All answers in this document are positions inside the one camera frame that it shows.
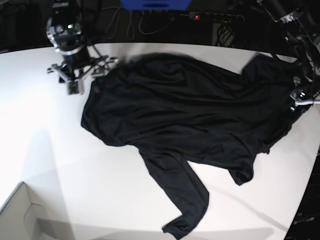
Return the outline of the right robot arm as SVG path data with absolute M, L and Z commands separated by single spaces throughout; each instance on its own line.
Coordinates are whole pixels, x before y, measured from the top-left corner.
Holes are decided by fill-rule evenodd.
M 83 8 L 76 0 L 54 0 L 47 21 L 46 36 L 63 61 L 52 64 L 47 73 L 55 73 L 65 84 L 68 95 L 82 95 L 84 80 L 103 77 L 118 59 L 102 55 L 86 35 Z

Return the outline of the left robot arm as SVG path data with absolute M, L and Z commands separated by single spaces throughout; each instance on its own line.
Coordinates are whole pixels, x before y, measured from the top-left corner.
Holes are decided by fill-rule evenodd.
M 283 27 L 283 37 L 297 54 L 294 65 L 300 67 L 302 77 L 295 76 L 290 97 L 295 111 L 320 100 L 320 27 L 313 22 L 309 11 L 297 0 L 258 0 L 270 18 Z

